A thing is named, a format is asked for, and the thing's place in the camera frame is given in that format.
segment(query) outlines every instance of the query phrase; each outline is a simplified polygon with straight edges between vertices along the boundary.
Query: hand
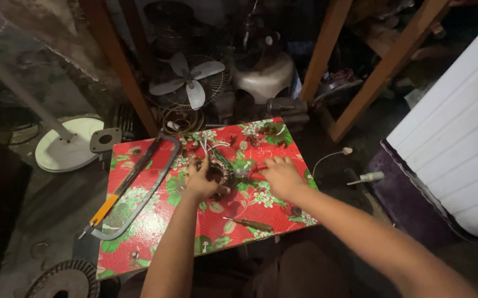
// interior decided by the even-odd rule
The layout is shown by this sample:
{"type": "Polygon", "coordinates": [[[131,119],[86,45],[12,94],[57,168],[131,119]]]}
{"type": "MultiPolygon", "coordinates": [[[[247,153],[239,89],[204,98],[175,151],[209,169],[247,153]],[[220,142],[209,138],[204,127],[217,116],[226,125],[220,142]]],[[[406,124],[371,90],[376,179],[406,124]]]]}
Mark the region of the hand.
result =
{"type": "Polygon", "coordinates": [[[292,159],[288,156],[274,156],[273,159],[265,159],[267,170],[261,171],[270,184],[270,193],[276,198],[289,201],[292,194],[301,186],[308,184],[302,179],[292,159]]]}
{"type": "Polygon", "coordinates": [[[209,160],[206,156],[200,171],[196,171],[195,163],[189,165],[189,176],[185,178],[186,188],[182,196],[190,196],[201,203],[216,193],[223,195],[230,193],[230,188],[219,185],[215,181],[208,181],[209,160]]]}

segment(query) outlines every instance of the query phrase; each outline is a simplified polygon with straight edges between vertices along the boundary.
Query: person's left hand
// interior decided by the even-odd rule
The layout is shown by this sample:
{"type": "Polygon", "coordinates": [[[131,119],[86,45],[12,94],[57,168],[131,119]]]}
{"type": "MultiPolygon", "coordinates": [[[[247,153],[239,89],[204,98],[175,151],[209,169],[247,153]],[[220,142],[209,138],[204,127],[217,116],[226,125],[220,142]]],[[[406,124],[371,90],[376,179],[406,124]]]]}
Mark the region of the person's left hand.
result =
{"type": "Polygon", "coordinates": [[[215,181],[208,181],[209,160],[206,156],[200,171],[196,171],[195,163],[189,165],[189,176],[185,178],[186,188],[184,195],[194,198],[201,203],[216,193],[223,195],[230,193],[230,188],[219,185],[215,181]]]}

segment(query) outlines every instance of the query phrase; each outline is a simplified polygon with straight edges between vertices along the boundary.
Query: person's right hand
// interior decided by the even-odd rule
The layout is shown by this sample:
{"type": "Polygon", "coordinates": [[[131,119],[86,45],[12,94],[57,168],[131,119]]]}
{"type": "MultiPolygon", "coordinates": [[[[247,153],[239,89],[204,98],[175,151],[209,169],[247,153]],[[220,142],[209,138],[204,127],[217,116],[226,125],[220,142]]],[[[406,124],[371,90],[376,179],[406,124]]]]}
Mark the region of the person's right hand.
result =
{"type": "Polygon", "coordinates": [[[270,184],[270,193],[276,198],[291,201],[292,194],[296,190],[302,186],[308,187],[290,157],[286,156],[283,159],[281,156],[274,156],[273,159],[265,159],[264,162],[268,169],[261,173],[270,184]]]}

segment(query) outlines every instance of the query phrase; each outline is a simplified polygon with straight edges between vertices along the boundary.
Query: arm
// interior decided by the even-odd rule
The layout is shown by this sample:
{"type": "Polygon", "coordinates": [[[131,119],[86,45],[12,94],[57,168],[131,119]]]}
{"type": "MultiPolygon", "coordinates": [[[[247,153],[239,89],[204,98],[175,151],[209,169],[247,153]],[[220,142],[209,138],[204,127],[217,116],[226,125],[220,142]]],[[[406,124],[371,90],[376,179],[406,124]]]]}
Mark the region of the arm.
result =
{"type": "Polygon", "coordinates": [[[453,269],[410,236],[309,187],[290,158],[267,159],[270,191],[319,220],[359,257],[384,274],[403,297],[478,297],[453,269]]]}
{"type": "Polygon", "coordinates": [[[182,199],[153,256],[141,290],[141,298],[189,297],[193,276],[196,211],[214,193],[229,193],[228,187],[208,181],[208,158],[199,172],[192,164],[182,199]]]}

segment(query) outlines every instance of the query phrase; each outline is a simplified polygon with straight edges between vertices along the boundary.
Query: metal pipe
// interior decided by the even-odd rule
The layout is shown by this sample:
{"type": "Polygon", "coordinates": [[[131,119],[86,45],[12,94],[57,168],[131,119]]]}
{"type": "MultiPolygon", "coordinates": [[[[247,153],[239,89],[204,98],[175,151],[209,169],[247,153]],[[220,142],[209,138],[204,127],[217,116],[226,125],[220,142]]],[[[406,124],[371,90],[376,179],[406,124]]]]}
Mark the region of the metal pipe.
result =
{"type": "Polygon", "coordinates": [[[61,138],[69,141],[73,138],[73,134],[64,127],[55,116],[46,110],[38,100],[33,97],[17,79],[10,73],[10,71],[0,62],[0,80],[11,89],[18,98],[20,98],[25,105],[30,107],[40,118],[53,128],[61,138]]]}

